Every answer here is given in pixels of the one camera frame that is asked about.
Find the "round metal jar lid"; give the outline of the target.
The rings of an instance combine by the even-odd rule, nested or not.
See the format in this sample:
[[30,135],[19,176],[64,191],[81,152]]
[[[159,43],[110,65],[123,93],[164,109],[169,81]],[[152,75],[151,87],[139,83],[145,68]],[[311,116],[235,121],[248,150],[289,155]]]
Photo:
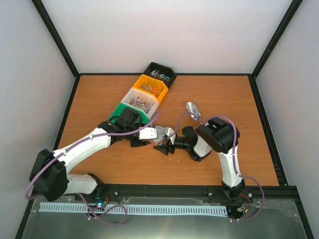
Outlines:
[[157,137],[152,139],[153,142],[162,142],[166,136],[166,127],[155,125],[154,128],[157,130]]

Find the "green candy bin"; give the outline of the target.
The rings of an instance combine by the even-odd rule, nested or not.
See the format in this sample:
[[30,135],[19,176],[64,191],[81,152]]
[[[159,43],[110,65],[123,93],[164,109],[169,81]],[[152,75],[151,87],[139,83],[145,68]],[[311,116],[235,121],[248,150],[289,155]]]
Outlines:
[[126,107],[129,107],[129,108],[132,108],[132,109],[138,111],[141,115],[142,123],[147,124],[150,121],[147,114],[143,110],[140,110],[139,108],[134,107],[134,106],[127,104],[127,103],[119,103],[118,106],[115,108],[115,110],[112,112],[112,114],[109,117],[111,118],[113,116],[119,116]]

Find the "white candy bin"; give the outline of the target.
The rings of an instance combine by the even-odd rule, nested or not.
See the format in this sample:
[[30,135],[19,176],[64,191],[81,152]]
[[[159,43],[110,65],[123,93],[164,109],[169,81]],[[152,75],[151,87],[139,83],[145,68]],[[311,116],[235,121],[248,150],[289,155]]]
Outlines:
[[159,106],[155,96],[136,88],[130,88],[122,98],[121,103],[141,112],[142,116],[146,116],[148,119],[152,118]]

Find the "silver metal scoop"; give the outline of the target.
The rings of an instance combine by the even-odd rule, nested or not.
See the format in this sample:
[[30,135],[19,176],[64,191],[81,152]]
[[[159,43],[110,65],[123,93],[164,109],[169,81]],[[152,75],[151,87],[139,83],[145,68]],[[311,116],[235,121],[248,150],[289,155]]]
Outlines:
[[197,108],[197,106],[195,105],[195,103],[187,102],[185,104],[185,106],[186,106],[187,111],[189,112],[189,114],[191,115],[191,117],[194,121],[197,121],[198,123],[203,124],[205,126],[208,125],[208,123],[203,123],[201,121],[201,113],[200,113],[199,109]]

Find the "yellow candy bin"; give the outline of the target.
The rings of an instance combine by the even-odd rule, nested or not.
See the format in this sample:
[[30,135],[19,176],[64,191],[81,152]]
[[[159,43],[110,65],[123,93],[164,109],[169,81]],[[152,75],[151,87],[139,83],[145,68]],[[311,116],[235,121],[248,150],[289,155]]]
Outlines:
[[159,103],[168,92],[168,87],[163,81],[144,74],[140,75],[140,77],[136,80],[133,84],[133,88],[154,96]]

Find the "black candy bin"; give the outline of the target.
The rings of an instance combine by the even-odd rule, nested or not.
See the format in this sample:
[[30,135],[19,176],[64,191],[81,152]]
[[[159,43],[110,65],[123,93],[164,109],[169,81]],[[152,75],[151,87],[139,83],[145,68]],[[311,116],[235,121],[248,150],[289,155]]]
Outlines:
[[151,62],[144,70],[143,74],[163,81],[168,88],[172,86],[173,82],[177,78],[172,68],[155,62]]

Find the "clear plastic jar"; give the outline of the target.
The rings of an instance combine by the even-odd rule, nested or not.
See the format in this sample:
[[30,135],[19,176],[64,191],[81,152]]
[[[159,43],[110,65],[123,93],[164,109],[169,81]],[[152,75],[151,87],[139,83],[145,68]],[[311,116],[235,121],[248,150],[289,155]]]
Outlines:
[[151,141],[151,146],[152,147],[158,147],[158,146],[163,146],[165,145],[165,142],[162,140],[162,141]]

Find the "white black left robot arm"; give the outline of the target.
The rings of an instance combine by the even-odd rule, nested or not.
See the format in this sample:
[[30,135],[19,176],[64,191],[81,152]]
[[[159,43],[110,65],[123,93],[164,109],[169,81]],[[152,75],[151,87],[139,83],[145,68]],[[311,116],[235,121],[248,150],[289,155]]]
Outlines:
[[100,123],[80,140],[54,151],[42,150],[32,168],[25,196],[30,199],[31,189],[35,189],[49,202],[70,194],[82,194],[89,200],[99,200],[104,194],[103,181],[93,173],[75,175],[70,173],[71,170],[117,141],[126,139],[131,142],[131,147],[140,147],[157,135],[152,122],[143,124],[140,113],[126,107],[119,116]]

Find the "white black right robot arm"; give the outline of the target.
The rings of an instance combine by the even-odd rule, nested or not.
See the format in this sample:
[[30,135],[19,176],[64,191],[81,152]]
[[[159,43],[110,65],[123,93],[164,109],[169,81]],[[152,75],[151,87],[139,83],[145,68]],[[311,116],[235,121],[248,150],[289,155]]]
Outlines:
[[154,149],[164,155],[174,154],[176,149],[184,150],[195,162],[201,162],[212,151],[218,154],[222,168],[224,198],[233,202],[245,189],[245,181],[239,170],[237,157],[240,132],[235,124],[224,116],[210,117],[197,128],[185,126],[181,137],[175,131],[163,129]]

